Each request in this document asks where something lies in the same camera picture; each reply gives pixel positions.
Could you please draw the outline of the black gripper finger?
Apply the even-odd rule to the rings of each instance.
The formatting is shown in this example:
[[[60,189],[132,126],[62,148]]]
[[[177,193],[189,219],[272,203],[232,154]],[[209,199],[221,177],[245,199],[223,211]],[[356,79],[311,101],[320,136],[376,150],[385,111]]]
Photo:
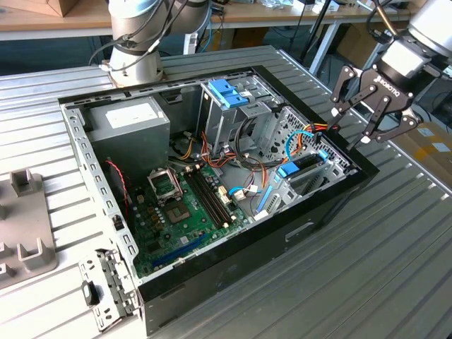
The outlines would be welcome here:
[[[338,80],[331,93],[331,102],[334,104],[331,113],[333,116],[343,116],[349,108],[354,107],[364,98],[375,92],[375,85],[365,85],[357,94],[345,99],[345,85],[354,78],[361,78],[363,71],[351,66],[342,67]]]
[[[402,111],[396,112],[399,115],[398,125],[391,129],[381,130],[380,124],[384,120],[386,115],[391,114],[388,112],[387,108],[391,100],[389,97],[383,97],[376,109],[372,113],[367,127],[362,132],[362,137],[359,140],[362,143],[369,143],[375,140],[378,143],[383,143],[384,141],[389,141],[399,135],[407,133],[408,131],[416,128],[422,120],[413,112],[413,110],[408,107]]]

